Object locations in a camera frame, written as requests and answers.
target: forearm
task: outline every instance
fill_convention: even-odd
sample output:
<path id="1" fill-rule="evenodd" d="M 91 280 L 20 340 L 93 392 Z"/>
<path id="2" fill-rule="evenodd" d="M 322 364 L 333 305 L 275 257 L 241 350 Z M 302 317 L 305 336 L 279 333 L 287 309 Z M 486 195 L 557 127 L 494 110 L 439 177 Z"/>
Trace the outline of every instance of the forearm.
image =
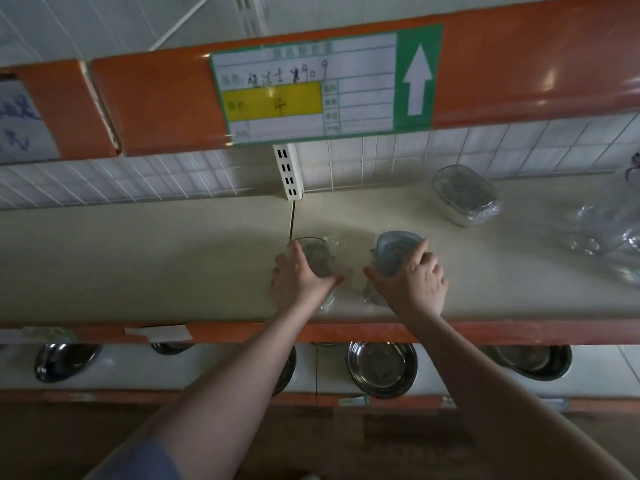
<path id="1" fill-rule="evenodd" d="M 634 478 L 442 318 L 411 308 L 399 316 L 427 350 L 477 447 L 501 478 Z"/>
<path id="2" fill-rule="evenodd" d="M 306 312 L 275 316 L 232 360 L 190 386 L 147 435 L 158 438 L 184 480 L 228 479 L 238 468 L 268 407 Z"/>

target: blue sleeve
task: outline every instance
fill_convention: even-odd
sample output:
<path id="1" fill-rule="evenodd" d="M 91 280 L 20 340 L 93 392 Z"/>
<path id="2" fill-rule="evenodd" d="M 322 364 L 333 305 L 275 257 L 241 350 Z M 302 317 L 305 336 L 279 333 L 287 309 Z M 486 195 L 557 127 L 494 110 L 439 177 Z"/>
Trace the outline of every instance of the blue sleeve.
<path id="1" fill-rule="evenodd" d="M 90 480 L 180 480 L 173 460 L 157 440 L 126 447 L 88 477 Z"/>

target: yellow label area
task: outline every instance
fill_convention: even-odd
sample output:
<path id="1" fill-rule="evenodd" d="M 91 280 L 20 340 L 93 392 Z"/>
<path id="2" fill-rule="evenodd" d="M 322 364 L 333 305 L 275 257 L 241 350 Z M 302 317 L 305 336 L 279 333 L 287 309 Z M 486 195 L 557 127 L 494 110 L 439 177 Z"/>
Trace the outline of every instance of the yellow label area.
<path id="1" fill-rule="evenodd" d="M 222 103 L 228 121 L 320 114 L 321 83 L 315 81 L 225 91 L 222 92 Z"/>

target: green arrow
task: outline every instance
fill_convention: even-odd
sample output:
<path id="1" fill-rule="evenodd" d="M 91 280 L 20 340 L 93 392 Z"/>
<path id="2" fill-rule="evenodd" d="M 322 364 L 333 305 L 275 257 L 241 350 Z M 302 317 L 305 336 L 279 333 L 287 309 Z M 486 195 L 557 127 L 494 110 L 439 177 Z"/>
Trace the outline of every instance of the green arrow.
<path id="1" fill-rule="evenodd" d="M 409 65 L 409 69 L 407 69 L 403 79 L 405 84 L 409 84 L 407 116 L 422 114 L 424 104 L 424 85 L 431 79 L 433 79 L 431 69 L 429 69 L 427 57 L 424 55 L 422 44 L 420 44 L 418 45 L 418 49 L 415 51 L 411 65 Z"/>

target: beige countertop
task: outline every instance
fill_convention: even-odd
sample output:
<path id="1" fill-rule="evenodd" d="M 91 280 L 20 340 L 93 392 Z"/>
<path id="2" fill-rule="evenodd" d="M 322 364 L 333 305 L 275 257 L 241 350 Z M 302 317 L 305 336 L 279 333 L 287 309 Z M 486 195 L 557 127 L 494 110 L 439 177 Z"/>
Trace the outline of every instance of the beige countertop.
<path id="1" fill-rule="evenodd" d="M 272 312 L 276 196 L 0 213 L 0 321 L 215 321 Z"/>
<path id="2" fill-rule="evenodd" d="M 428 202 L 424 187 L 306 194 L 296 203 L 293 237 L 331 236 L 347 280 L 324 319 L 389 319 L 386 307 L 363 304 L 375 237 L 386 230 L 418 233 L 430 241 L 449 279 L 448 319 L 545 319 L 640 315 L 640 289 L 617 281 L 603 258 L 556 247 L 548 218 L 592 192 L 599 176 L 497 183 L 502 213 L 462 228 Z"/>

